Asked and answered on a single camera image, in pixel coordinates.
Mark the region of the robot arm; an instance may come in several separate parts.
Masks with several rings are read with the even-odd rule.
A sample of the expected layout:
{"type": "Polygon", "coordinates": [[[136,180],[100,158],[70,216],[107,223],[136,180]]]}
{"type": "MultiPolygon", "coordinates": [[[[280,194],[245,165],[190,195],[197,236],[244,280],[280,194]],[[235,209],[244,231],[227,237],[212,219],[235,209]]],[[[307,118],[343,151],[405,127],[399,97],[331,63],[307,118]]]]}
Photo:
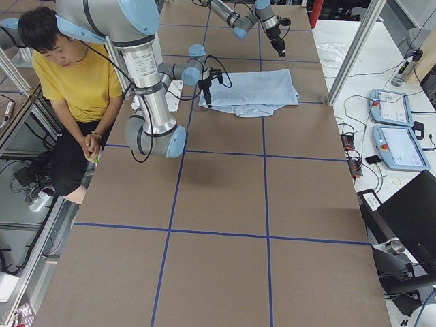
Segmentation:
{"type": "Polygon", "coordinates": [[[192,3],[200,7],[207,7],[218,15],[227,26],[232,28],[238,39],[245,38],[248,32],[260,23],[279,57],[286,56],[285,37],[287,34],[281,36],[281,27],[290,28],[291,20],[275,14],[270,1],[254,1],[251,7],[246,3],[237,1],[233,8],[219,0],[192,1],[192,3]]]}
{"type": "Polygon", "coordinates": [[[166,93],[172,80],[186,85],[211,85],[202,45],[189,48],[185,65],[158,64],[153,42],[159,28],[154,1],[57,1],[57,26],[63,35],[91,43],[110,40],[121,52],[142,112],[129,118],[126,141],[143,155],[179,157],[186,131],[170,114],[166,93]]]}

